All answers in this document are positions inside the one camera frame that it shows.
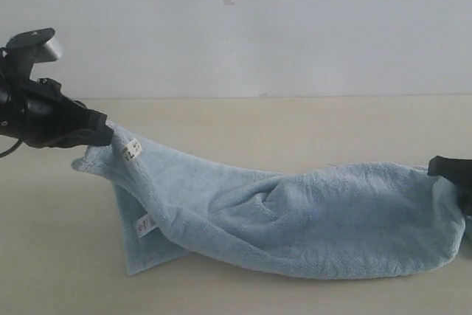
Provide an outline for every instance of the wall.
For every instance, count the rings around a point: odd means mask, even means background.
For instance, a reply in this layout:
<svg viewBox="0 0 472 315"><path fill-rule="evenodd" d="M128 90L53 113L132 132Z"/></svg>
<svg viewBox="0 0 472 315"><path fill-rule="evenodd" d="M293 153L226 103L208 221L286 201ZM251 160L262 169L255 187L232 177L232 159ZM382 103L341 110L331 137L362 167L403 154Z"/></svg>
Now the wall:
<svg viewBox="0 0 472 315"><path fill-rule="evenodd" d="M76 97L472 93L471 0L0 0Z"/></svg>

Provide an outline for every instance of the cable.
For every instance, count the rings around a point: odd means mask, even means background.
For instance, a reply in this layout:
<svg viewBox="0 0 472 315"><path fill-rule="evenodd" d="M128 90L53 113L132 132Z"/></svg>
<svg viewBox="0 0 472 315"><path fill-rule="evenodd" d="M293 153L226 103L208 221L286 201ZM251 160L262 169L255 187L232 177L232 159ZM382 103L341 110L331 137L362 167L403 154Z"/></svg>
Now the cable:
<svg viewBox="0 0 472 315"><path fill-rule="evenodd" d="M0 60L3 60L4 58L4 53L8 53L7 49L5 49L4 47L0 48ZM3 73L3 71L1 70L1 67L0 67L0 77L3 77L5 82L7 83L7 85L9 86L10 88L10 91L11 91L11 100L13 102L13 106L14 107L22 107L22 110L19 108L18 109L18 113L20 115L23 116L24 118L24 122L23 122L23 125L22 125L22 128L21 128L21 133L20 133L20 136L18 138L18 140L16 141L16 143L9 149L6 149L6 151L0 153L0 159L1 158L4 158L5 156L8 156L10 155L11 153L13 153L15 150L17 150L24 142L24 137L26 136L27 132L28 132L28 128L30 126L30 109L28 107L28 101L27 101L27 98L26 96L24 95L23 93L23 90L21 89L21 87L18 85L18 83L16 82L16 80L14 78L11 78L11 76L9 75L6 75L5 73Z"/></svg>

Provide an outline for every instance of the towel fold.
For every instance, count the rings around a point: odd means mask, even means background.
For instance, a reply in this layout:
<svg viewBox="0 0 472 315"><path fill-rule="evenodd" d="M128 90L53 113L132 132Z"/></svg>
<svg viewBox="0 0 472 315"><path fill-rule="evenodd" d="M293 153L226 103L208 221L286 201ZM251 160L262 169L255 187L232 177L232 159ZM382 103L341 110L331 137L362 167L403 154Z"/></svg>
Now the towel fold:
<svg viewBox="0 0 472 315"><path fill-rule="evenodd" d="M403 276L451 262L465 232L457 188L425 167L248 170L109 125L112 144L72 167L112 183L129 274L197 252L289 277Z"/></svg>

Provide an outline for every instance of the towel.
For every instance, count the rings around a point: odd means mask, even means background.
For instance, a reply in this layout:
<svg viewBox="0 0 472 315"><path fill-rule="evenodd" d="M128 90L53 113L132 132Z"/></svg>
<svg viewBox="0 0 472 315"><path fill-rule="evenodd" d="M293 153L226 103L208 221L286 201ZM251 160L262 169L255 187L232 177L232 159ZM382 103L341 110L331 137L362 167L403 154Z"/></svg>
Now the towel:
<svg viewBox="0 0 472 315"><path fill-rule="evenodd" d="M465 233L457 188L426 167L249 170L108 124L111 145L72 168L112 183L129 275L195 252L289 277L405 276L451 262Z"/></svg>

